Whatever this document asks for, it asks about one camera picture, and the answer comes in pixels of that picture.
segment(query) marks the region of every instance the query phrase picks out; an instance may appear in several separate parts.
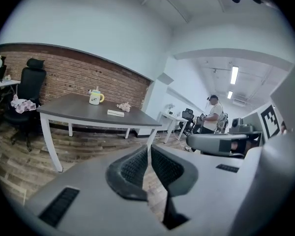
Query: desk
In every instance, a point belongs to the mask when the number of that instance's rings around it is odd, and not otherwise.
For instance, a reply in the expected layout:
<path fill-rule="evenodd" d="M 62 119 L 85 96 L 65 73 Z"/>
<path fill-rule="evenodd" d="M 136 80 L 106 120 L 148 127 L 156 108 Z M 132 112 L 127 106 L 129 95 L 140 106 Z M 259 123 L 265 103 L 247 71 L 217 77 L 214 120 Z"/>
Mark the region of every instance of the desk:
<path fill-rule="evenodd" d="M 89 104 L 89 96 L 70 93 L 55 99 L 37 109 L 40 112 L 40 121 L 44 139 L 50 157 L 56 170 L 62 172 L 62 166 L 58 159 L 54 143 L 50 133 L 49 120 L 67 122 L 69 135 L 72 136 L 72 124 L 97 127 L 127 128 L 126 138 L 130 128 L 151 128 L 152 132 L 147 141 L 150 148 L 155 134 L 162 125 L 149 117 L 136 107 L 131 107 L 130 112 L 124 112 L 124 117 L 109 116 L 107 110 L 121 112 L 117 103 L 104 101 L 99 105 Z"/>
<path fill-rule="evenodd" d="M 10 81 L 2 81 L 0 82 L 0 88 L 1 87 L 6 87 L 6 86 L 10 86 L 12 88 L 13 85 L 16 85 L 16 93 L 18 92 L 18 84 L 20 83 L 20 81 L 14 81 L 14 80 L 10 80 Z"/>
<path fill-rule="evenodd" d="M 183 124 L 183 127 L 182 127 L 182 129 L 181 129 L 181 132 L 180 132 L 180 134 L 179 134 L 179 136 L 178 136 L 178 140 L 180 140 L 181 135 L 182 135 L 182 133 L 183 133 L 183 130 L 184 130 L 185 127 L 186 127 L 186 124 L 187 124 L 188 120 L 186 120 L 186 119 L 184 119 L 184 118 L 181 118 L 181 117 L 174 116 L 174 115 L 170 115 L 170 114 L 168 114 L 168 113 L 163 113 L 163 112 L 161 113 L 161 116 L 165 116 L 165 117 L 167 117 L 167 118 L 169 118 L 169 119 L 172 120 L 171 124 L 169 125 L 169 127 L 168 127 L 168 129 L 167 129 L 168 134 L 167 134 L 167 136 L 165 137 L 164 143 L 166 143 L 166 142 L 168 141 L 169 136 L 171 135 L 172 130 L 174 129 L 175 123 L 176 123 L 177 121 L 182 121 L 182 122 L 184 123 L 184 124 Z"/>

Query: wooden floor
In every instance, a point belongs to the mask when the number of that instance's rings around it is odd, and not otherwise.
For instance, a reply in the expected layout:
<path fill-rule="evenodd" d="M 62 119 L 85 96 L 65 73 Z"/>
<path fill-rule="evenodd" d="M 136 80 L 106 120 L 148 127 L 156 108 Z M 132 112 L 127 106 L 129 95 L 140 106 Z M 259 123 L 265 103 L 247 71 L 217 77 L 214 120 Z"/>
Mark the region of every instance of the wooden floor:
<path fill-rule="evenodd" d="M 28 152 L 25 141 L 11 144 L 9 138 L 15 129 L 6 123 L 0 126 L 0 183 L 6 194 L 24 204 L 38 189 L 54 179 L 58 174 L 46 148 L 43 135 L 31 137 L 32 151 Z M 93 134 L 52 129 L 52 138 L 59 160 L 66 171 L 73 165 L 93 157 L 108 154 L 110 151 L 146 144 L 147 138 L 136 138 L 130 134 Z M 167 133 L 155 138 L 154 144 L 164 144 Z M 170 135 L 167 146 L 183 150 L 186 146 L 185 135 L 181 141 Z M 164 189 L 150 165 L 144 177 L 143 189 L 148 193 L 148 205 L 161 221 L 164 214 L 167 191 Z"/>

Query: yellow mug handle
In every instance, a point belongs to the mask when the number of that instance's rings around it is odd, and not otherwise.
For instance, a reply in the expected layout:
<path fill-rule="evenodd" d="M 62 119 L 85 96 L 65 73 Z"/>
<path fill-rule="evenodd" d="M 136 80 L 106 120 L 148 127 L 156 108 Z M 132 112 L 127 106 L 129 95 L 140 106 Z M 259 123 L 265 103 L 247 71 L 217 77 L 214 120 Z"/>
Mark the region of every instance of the yellow mug handle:
<path fill-rule="evenodd" d="M 99 102 L 103 102 L 104 101 L 104 99 L 105 99 L 105 97 L 104 97 L 104 95 L 103 94 L 100 94 L 100 96 L 102 96 L 103 98 L 99 101 Z"/>

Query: ceiling light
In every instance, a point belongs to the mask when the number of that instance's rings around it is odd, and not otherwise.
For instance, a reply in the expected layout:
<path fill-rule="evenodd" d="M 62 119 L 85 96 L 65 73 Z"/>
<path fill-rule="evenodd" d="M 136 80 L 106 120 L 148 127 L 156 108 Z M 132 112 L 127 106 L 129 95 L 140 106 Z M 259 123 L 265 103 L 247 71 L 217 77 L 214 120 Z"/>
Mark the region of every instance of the ceiling light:
<path fill-rule="evenodd" d="M 236 79 L 237 79 L 237 75 L 238 75 L 238 67 L 237 66 L 233 66 L 231 84 L 235 85 Z"/>
<path fill-rule="evenodd" d="M 227 98 L 230 99 L 232 97 L 232 95 L 233 95 L 233 92 L 232 91 L 229 91 Z"/>

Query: man's arm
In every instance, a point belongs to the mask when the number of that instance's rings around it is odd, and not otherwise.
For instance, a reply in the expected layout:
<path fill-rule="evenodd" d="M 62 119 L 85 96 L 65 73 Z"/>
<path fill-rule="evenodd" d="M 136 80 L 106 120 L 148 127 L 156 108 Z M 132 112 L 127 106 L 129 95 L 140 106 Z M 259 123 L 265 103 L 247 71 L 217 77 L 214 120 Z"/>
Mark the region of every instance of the man's arm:
<path fill-rule="evenodd" d="M 218 118 L 219 118 L 218 114 L 213 114 L 213 115 L 209 115 L 207 117 L 204 117 L 203 120 L 214 121 L 214 120 L 218 120 Z"/>

